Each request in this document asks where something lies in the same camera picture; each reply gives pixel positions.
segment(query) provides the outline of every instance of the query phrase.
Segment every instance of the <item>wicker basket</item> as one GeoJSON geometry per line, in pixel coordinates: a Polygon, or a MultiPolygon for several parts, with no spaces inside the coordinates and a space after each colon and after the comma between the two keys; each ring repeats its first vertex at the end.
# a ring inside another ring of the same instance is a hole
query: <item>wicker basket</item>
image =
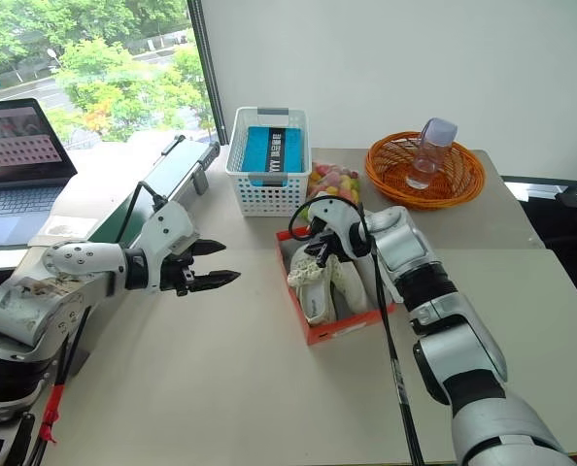
{"type": "Polygon", "coordinates": [[[405,182],[419,148],[421,133],[406,131],[378,141],[366,156],[366,173],[377,188],[396,204],[432,211],[471,201],[485,184],[485,170],[476,156],[453,143],[449,156],[426,189],[405,182]]]}

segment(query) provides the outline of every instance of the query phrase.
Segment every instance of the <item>bag of fruit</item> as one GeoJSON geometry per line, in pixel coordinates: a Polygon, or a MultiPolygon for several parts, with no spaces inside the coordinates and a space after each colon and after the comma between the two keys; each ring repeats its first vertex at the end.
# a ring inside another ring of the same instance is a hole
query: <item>bag of fruit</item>
{"type": "Polygon", "coordinates": [[[359,174],[340,165],[313,163],[308,179],[306,199],[315,197],[320,192],[344,197],[357,204],[359,202],[359,174]]]}

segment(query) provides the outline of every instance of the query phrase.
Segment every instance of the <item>red box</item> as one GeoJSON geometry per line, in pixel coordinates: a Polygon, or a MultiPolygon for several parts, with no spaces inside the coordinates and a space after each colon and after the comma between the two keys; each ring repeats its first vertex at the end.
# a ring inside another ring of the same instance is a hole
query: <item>red box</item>
{"type": "MultiPolygon", "coordinates": [[[[295,233],[298,235],[304,235],[306,234],[306,232],[307,227],[305,226],[301,228],[295,228],[295,233]]],[[[292,237],[290,236],[290,233],[288,231],[280,231],[276,233],[276,239],[278,240],[278,243],[276,245],[278,259],[282,267],[282,272],[286,277],[288,271],[285,266],[285,260],[281,249],[281,243],[284,241],[292,240],[292,237]]],[[[292,303],[295,307],[295,311],[297,312],[297,318],[301,323],[301,328],[304,331],[304,335],[306,337],[306,343],[308,345],[324,342],[325,340],[330,340],[332,338],[339,337],[346,333],[365,327],[366,325],[372,325],[373,323],[381,321],[379,309],[374,309],[373,311],[369,311],[367,313],[358,314],[355,316],[343,318],[342,320],[337,320],[332,323],[326,323],[322,325],[317,325],[315,327],[311,327],[308,324],[308,320],[306,320],[303,311],[301,310],[301,306],[299,305],[299,300],[297,299],[295,290],[291,288],[288,283],[287,283],[287,289],[288,294],[290,295],[290,299],[292,300],[292,303]]],[[[394,310],[394,304],[390,303],[388,305],[388,314],[391,313],[393,310],[394,310]]]]}

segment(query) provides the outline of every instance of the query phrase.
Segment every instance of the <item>white table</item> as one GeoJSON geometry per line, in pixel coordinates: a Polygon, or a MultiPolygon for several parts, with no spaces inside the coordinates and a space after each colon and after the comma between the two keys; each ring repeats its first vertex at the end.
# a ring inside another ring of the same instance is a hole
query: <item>white table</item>
{"type": "MultiPolygon", "coordinates": [[[[359,168],[360,152],[336,153],[359,168]]],[[[95,314],[93,354],[68,384],[46,464],[407,462],[381,325],[307,347],[274,251],[288,220],[242,218],[220,163],[209,181],[190,212],[228,250],[194,269],[242,276],[185,298],[132,292],[95,314]]],[[[509,387],[577,451],[577,291],[550,251],[528,243],[534,232],[498,183],[474,204],[415,218],[500,343],[509,387]]],[[[391,326],[424,458],[451,461],[450,412],[424,389],[402,306],[391,326]]]]}

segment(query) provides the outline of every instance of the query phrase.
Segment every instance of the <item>bottle cap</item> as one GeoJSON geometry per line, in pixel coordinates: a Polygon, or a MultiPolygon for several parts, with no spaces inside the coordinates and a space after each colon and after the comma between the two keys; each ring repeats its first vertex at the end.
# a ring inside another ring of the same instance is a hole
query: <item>bottle cap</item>
{"type": "Polygon", "coordinates": [[[442,118],[432,118],[423,129],[423,138],[434,146],[446,148],[457,136],[457,125],[442,118]]]}

